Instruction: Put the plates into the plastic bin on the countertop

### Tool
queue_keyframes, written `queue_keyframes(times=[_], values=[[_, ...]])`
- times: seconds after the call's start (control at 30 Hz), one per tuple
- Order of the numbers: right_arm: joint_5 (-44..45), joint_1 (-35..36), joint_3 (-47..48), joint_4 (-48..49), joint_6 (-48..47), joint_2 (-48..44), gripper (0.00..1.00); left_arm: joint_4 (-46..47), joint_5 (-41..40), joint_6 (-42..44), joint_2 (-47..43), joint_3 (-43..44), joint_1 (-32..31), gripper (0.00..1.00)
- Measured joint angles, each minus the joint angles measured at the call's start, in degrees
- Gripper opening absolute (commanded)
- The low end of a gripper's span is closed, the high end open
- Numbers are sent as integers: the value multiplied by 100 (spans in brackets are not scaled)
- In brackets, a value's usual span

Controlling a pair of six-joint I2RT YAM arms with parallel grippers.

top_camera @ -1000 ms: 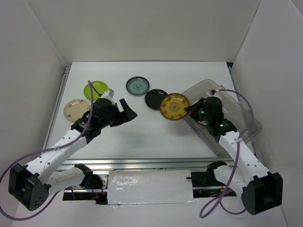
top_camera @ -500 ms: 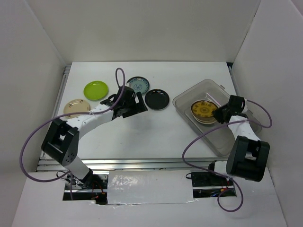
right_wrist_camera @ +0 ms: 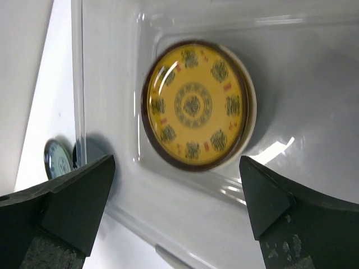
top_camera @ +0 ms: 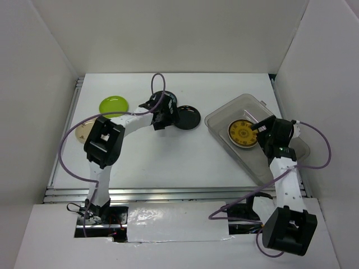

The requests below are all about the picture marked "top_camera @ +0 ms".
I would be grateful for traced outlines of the yellow brown patterned plate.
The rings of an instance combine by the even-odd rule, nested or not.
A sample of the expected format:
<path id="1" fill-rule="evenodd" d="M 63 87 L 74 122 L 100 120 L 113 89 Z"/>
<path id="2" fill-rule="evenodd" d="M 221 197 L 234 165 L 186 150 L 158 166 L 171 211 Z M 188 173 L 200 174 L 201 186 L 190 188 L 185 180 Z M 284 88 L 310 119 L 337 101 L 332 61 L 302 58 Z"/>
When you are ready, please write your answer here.
<path id="1" fill-rule="evenodd" d="M 228 137 L 236 146 L 248 149 L 257 144 L 258 131 L 252 131 L 253 122 L 246 119 L 234 120 L 228 126 Z"/>

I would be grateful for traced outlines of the blue patterned plate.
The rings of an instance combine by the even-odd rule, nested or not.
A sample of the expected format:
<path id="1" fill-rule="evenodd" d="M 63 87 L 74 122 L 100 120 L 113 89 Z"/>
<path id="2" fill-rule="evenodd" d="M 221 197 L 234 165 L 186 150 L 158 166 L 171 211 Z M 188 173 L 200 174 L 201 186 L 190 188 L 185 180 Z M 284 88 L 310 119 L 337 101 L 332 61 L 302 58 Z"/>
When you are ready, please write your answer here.
<path id="1" fill-rule="evenodd" d="M 162 97 L 161 103 L 168 102 L 169 99 L 171 99 L 171 101 L 173 103 L 176 103 L 176 104 L 178 103 L 177 97 L 175 96 L 175 94 L 173 94 L 170 91 L 165 91 L 165 92 L 157 91 L 151 95 L 149 100 L 155 101 L 155 103 L 157 103 L 160 100 L 162 95 L 163 95 L 163 97 Z"/>

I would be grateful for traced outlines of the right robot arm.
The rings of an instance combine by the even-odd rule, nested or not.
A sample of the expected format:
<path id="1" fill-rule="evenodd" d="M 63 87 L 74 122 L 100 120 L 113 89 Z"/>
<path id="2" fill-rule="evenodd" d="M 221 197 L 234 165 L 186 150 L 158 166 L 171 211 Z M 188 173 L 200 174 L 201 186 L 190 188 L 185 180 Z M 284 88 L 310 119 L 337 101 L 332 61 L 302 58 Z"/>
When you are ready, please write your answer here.
<path id="1" fill-rule="evenodd" d="M 272 115 L 251 129 L 257 130 L 257 141 L 277 179 L 274 183 L 277 205 L 262 231 L 265 248 L 304 256 L 317 227 L 317 217 L 304 204 L 297 169 L 297 156 L 290 141 L 298 130 L 295 121 Z"/>

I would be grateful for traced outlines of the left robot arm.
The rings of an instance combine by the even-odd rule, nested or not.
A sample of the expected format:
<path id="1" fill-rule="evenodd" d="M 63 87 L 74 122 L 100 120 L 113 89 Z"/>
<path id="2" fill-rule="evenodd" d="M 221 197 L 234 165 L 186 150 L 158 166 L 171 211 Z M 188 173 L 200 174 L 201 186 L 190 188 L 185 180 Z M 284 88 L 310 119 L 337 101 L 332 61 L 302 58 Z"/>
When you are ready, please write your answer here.
<path id="1" fill-rule="evenodd" d="M 129 115 L 114 120 L 101 116 L 95 120 L 84 151 L 90 166 L 89 193 L 85 200 L 86 216 L 103 224 L 110 219 L 109 181 L 124 138 L 140 128 L 153 126 L 157 131 L 179 121 L 177 98 L 171 92 L 156 92 Z"/>

